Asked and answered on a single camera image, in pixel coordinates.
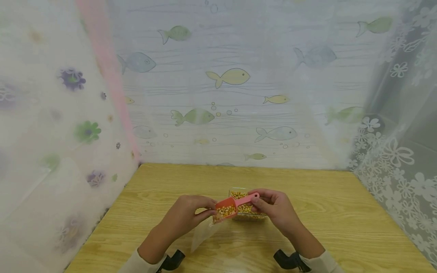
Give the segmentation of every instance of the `clear plastic bag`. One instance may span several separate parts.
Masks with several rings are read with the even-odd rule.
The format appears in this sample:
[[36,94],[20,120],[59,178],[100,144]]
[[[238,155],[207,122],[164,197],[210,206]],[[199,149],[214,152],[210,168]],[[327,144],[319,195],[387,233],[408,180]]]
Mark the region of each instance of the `clear plastic bag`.
[[228,221],[222,220],[214,223],[213,217],[209,217],[201,222],[195,229],[193,235],[193,242],[191,243],[191,253],[200,246],[203,241],[213,236],[219,229],[226,225]]

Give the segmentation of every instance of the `plastic box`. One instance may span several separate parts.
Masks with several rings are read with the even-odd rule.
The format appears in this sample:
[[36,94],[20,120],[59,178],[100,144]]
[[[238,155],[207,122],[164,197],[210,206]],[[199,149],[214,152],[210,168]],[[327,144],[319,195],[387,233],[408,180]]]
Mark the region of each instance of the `plastic box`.
[[[241,197],[244,197],[245,195],[247,195],[248,191],[249,190],[246,188],[233,187],[233,188],[229,189],[229,197],[239,199],[238,195],[236,193],[243,194],[243,196],[241,196]],[[256,212],[252,212],[250,210],[251,207],[252,206],[249,206],[246,204],[238,206],[237,216],[232,218],[232,220],[234,220],[234,221],[262,222],[262,221],[265,221],[267,219],[267,215],[265,215],[265,214],[259,214]]]

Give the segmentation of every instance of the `wooden table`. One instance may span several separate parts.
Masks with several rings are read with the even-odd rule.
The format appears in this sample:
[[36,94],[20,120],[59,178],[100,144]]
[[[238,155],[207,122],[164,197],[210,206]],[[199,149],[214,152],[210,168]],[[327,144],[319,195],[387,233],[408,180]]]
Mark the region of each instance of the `wooden table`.
[[[435,272],[401,229],[348,172],[325,170],[144,164],[66,270],[117,272],[182,194],[223,199],[231,187],[286,192],[306,227],[346,272]],[[175,272],[297,272],[273,254],[293,252],[269,220],[229,221],[190,253],[193,232],[176,241],[186,254]]]

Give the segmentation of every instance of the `black clamp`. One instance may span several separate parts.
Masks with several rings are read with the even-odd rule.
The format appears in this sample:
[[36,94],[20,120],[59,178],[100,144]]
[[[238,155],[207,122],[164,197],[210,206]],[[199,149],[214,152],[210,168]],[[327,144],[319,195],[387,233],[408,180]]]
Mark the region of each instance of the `black clamp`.
[[299,253],[295,252],[290,256],[287,256],[281,249],[278,250],[273,258],[282,269],[294,269],[299,268],[300,272],[310,272],[309,268],[300,258]]
[[165,257],[164,262],[162,263],[161,267],[158,269],[156,273],[161,273],[161,271],[164,269],[166,271],[172,271],[175,270],[180,266],[180,263],[185,258],[185,255],[180,250],[176,250],[176,252],[173,254],[173,257],[170,257],[167,255]]

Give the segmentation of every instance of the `hand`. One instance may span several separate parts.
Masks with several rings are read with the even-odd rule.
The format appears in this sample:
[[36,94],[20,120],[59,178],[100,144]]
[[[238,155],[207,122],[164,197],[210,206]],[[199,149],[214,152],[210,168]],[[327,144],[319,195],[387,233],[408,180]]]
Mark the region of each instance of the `hand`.
[[[217,201],[205,196],[180,196],[138,247],[140,257],[150,264],[158,263],[176,239],[190,232],[208,217],[217,214],[215,203]],[[206,210],[196,214],[199,208]]]
[[260,197],[252,197],[254,212],[267,214],[277,229],[289,239],[295,250],[302,257],[312,259],[325,252],[323,245],[301,223],[286,194],[275,190],[256,189],[248,194],[258,192]]
[[301,229],[303,224],[285,193],[275,190],[255,189],[247,194],[255,192],[258,192],[260,197],[253,197],[250,200],[253,204],[252,211],[267,214],[275,227],[287,238],[290,238],[296,231]]
[[[168,210],[159,226],[168,233],[172,240],[176,240],[189,233],[208,217],[217,214],[216,203],[214,199],[201,195],[182,195]],[[196,214],[199,208],[207,210]]]

